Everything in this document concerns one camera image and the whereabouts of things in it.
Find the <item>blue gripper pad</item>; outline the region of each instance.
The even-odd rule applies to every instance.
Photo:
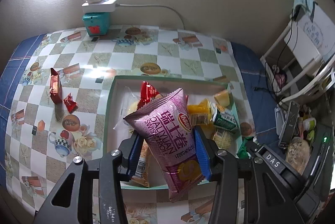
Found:
[[[135,175],[137,164],[138,164],[138,158],[141,154],[142,145],[140,145],[141,144],[140,138],[141,137],[139,135],[136,137],[134,141],[134,145],[132,147],[132,150],[128,158],[128,175],[130,177]]]
[[[206,138],[200,127],[193,129],[194,140],[195,140],[195,151],[197,153],[198,162],[201,168],[202,174],[207,180],[210,180],[212,172],[210,170],[210,161],[207,154],[203,138]]]

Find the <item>red label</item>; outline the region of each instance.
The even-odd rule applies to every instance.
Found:
[[[190,120],[188,119],[187,115],[180,113],[178,115],[178,121],[180,123],[180,125],[188,132],[191,132],[192,128],[191,128],[191,123]]]
[[[100,33],[100,26],[98,26],[98,25],[96,25],[96,26],[89,26],[88,29],[89,29],[89,31],[92,34],[98,34],[98,33]]]

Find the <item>barcode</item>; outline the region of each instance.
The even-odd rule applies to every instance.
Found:
[[[191,124],[192,126],[197,126],[197,125],[207,125],[209,123],[208,121],[208,115],[207,113],[195,113],[190,115],[191,119]]]
[[[143,178],[143,173],[145,170],[146,162],[139,160],[135,172],[135,176],[139,178]]]

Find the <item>green snack package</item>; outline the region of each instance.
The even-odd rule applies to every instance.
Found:
[[[247,152],[246,143],[247,141],[252,140],[253,138],[254,138],[253,136],[244,138],[242,145],[237,151],[237,156],[239,159],[249,159],[249,154]]]
[[[225,130],[234,130],[237,127],[237,123],[234,115],[230,110],[225,109],[223,112],[220,111],[216,106],[213,107],[213,124],[218,128]]]

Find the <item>blue cloth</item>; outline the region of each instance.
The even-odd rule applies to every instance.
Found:
[[[5,167],[5,135],[14,94],[24,70],[43,35],[22,41],[14,50],[0,78],[0,161]],[[6,188],[6,171],[0,167],[0,185]]]
[[[241,71],[252,116],[256,137],[260,144],[270,145],[278,141],[274,109],[277,103],[267,91],[254,91],[254,87],[266,89],[266,77],[263,64],[257,55],[242,44],[232,43],[235,60]]]

